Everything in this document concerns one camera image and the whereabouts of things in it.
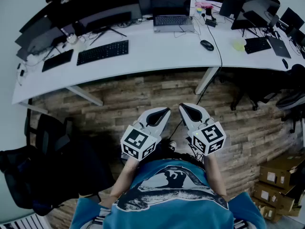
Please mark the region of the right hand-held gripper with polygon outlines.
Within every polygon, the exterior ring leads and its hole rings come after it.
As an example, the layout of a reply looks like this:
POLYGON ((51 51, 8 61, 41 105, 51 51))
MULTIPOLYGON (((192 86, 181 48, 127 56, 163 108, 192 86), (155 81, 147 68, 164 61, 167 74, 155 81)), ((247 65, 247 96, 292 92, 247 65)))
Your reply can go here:
POLYGON ((187 134, 191 138, 191 145, 204 156, 223 148, 226 134, 220 122, 210 118, 203 107, 191 103, 180 103, 179 113, 189 130, 187 134))

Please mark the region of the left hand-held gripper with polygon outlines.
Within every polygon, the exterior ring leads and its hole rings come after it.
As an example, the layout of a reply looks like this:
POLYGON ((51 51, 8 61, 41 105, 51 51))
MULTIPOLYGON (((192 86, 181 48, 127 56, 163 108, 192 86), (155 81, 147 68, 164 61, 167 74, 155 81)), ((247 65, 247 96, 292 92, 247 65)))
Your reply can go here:
POLYGON ((122 153, 142 161, 161 141, 169 117, 170 108, 157 107, 144 111, 133 125, 129 125, 121 138, 122 153))

